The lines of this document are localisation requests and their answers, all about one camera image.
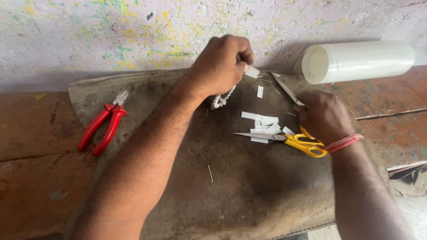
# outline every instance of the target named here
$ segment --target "hand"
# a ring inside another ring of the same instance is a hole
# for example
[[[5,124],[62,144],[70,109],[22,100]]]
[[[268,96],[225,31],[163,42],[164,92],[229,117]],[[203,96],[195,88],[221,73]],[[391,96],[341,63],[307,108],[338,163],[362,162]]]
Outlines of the hand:
[[[213,37],[180,82],[204,100],[224,94],[242,79],[247,65],[254,63],[249,40],[225,35]]]
[[[297,98],[306,105],[296,107],[300,124],[325,145],[356,133],[347,107],[332,94],[304,92]]]

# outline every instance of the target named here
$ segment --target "white plastic roll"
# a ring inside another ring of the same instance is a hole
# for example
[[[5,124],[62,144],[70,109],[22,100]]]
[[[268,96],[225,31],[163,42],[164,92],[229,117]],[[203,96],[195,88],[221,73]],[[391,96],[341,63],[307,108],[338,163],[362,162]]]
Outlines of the white plastic roll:
[[[311,84],[397,76],[414,64],[413,48],[399,41],[313,45],[305,50],[302,73]]]

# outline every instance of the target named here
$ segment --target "red pliers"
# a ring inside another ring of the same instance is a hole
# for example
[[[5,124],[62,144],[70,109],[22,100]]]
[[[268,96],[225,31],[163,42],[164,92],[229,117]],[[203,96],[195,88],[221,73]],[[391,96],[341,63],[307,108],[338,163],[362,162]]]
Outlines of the red pliers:
[[[123,104],[125,99],[128,96],[128,91],[124,91],[117,95],[113,103],[106,104],[104,103],[104,110],[91,122],[88,128],[83,133],[82,138],[80,139],[77,149],[79,151],[85,151],[89,145],[92,135],[99,128],[99,126],[105,121],[105,119],[113,114],[110,121],[110,126],[108,127],[107,132],[105,133],[102,140],[99,144],[93,149],[92,155],[99,156],[107,147],[107,145],[113,139],[114,133],[116,133],[117,126],[119,126],[120,119],[127,114],[126,110],[123,109]]]

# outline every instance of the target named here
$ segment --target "forearm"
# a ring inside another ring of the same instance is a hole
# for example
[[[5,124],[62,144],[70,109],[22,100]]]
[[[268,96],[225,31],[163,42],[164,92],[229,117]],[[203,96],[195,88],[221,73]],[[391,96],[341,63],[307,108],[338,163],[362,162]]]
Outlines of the forearm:
[[[361,141],[332,153],[336,222],[343,240],[410,239]]]
[[[166,187],[178,147],[201,102],[185,90],[178,84],[103,173],[79,223],[79,232],[86,234],[80,239],[107,239],[109,231],[135,233],[134,228],[139,234]],[[128,233],[122,234],[133,238]]]

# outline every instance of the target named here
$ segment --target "wooden table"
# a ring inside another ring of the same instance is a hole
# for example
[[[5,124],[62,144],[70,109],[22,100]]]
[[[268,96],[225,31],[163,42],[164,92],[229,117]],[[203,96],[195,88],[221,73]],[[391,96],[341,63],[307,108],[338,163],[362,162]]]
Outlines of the wooden table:
[[[426,73],[415,67],[398,77],[327,86],[361,119],[388,168],[427,158]],[[90,151],[76,150],[84,128],[67,92],[2,94],[0,100],[9,113],[0,116],[0,238],[60,233],[97,165]]]

